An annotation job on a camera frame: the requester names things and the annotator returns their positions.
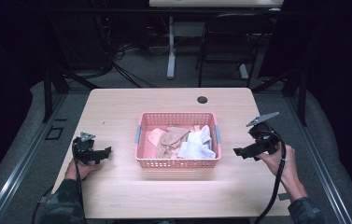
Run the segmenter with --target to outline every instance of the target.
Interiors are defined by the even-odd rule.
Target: desk
[[[208,102],[198,103],[199,96]],[[216,167],[141,168],[134,158],[140,115],[166,111],[216,114],[222,147]],[[103,169],[82,182],[86,217],[257,217],[271,198],[275,177],[262,161],[243,160],[233,148],[253,143],[246,124],[258,115],[245,88],[93,90],[75,136],[95,134],[95,149],[112,146],[112,152],[102,160]],[[70,145],[54,190],[71,158]],[[288,206],[277,200],[268,216],[288,216]]]
[[[283,0],[149,0],[150,7],[281,7]],[[202,34],[203,26],[198,27]],[[173,17],[169,20],[169,63],[167,64],[167,78],[175,76],[176,51],[174,48],[174,27]]]

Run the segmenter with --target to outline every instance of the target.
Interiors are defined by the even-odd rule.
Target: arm
[[[292,220],[294,223],[326,223],[323,214],[312,199],[308,197],[306,189],[298,177],[295,149],[291,146],[286,146],[286,151],[287,161],[281,176],[281,183],[291,200],[289,213]],[[277,152],[272,155],[262,153],[257,157],[266,163],[272,174],[277,174],[278,165],[281,160],[281,150],[277,150]]]
[[[91,171],[100,168],[100,164],[78,163],[81,179],[84,179]],[[84,212],[79,202],[77,170],[73,161],[68,164],[62,184],[46,204],[40,223],[85,223]]]

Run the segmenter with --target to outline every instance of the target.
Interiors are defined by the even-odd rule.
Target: dark sleeve
[[[289,206],[289,213],[296,224],[327,223],[324,215],[310,198],[300,198]]]
[[[85,223],[78,195],[77,181],[63,180],[46,204],[39,223]]]

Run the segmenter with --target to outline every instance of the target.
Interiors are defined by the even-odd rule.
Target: desk leg
[[[176,51],[175,51],[175,36],[173,31],[173,17],[169,18],[169,63],[167,65],[167,78],[175,78],[176,66]]]
[[[242,63],[239,66],[239,73],[240,73],[240,78],[242,79],[248,79],[248,71],[246,69],[246,64]]]

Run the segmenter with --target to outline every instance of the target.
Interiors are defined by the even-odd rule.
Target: human hand
[[[80,179],[83,180],[90,172],[99,170],[103,167],[102,164],[92,164],[86,165],[83,164],[81,161],[77,163],[77,168],[79,170]],[[74,163],[74,160],[71,160],[68,164],[67,170],[64,174],[64,179],[73,179],[77,180],[77,169]]]
[[[261,153],[257,157],[266,163],[273,175],[277,175],[278,166],[281,161],[281,150],[277,150],[276,153],[272,155]],[[286,163],[284,165],[283,174],[281,175],[281,183],[289,194],[291,202],[302,197],[307,197],[307,192],[298,177],[295,149],[289,145],[286,145]]]

